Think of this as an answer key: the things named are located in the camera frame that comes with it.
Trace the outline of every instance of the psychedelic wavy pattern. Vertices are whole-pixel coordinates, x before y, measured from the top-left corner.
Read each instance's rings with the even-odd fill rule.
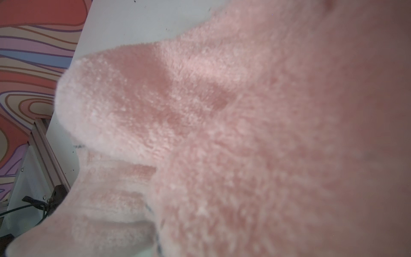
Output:
[[[7,200],[35,118],[51,118],[92,0],[0,0],[0,201]]]

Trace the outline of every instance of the metal frame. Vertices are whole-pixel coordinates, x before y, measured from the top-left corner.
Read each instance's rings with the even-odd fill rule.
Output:
[[[35,119],[29,137],[29,144],[33,146],[36,156],[39,158],[40,166],[44,171],[44,175],[50,188],[54,188],[57,185],[63,185],[66,190],[69,191],[70,185],[47,141],[46,125],[46,121]]]

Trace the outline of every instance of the wall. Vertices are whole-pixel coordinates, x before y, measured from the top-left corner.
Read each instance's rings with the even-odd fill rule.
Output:
[[[56,82],[70,65],[92,0],[0,0],[0,201],[35,118],[51,118]]]

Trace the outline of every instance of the white panel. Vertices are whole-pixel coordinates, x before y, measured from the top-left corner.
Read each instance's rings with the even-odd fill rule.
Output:
[[[135,257],[152,257],[151,249],[149,248],[139,252]]]
[[[226,0],[94,0],[74,59],[124,44],[173,38],[206,21]]]
[[[16,177],[8,210],[28,205],[22,201],[25,196],[40,201],[44,201],[43,196],[46,196],[47,199],[51,197],[53,189],[47,184],[39,160],[33,151],[33,146],[28,147],[22,168],[23,172],[19,171]],[[0,228],[0,236],[13,234],[17,237],[21,235],[33,228],[42,219],[42,214],[43,212],[35,207],[27,207],[7,214]]]
[[[73,186],[80,170],[79,159],[69,134],[60,125],[55,115],[51,118],[46,138],[60,164],[63,174],[66,176],[67,182],[70,187]]]

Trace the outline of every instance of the white desk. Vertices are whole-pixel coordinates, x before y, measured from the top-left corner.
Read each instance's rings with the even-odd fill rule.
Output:
[[[226,0],[94,0],[73,59],[124,44],[155,42],[204,22]],[[70,185],[79,160],[68,134],[52,117],[47,139]]]

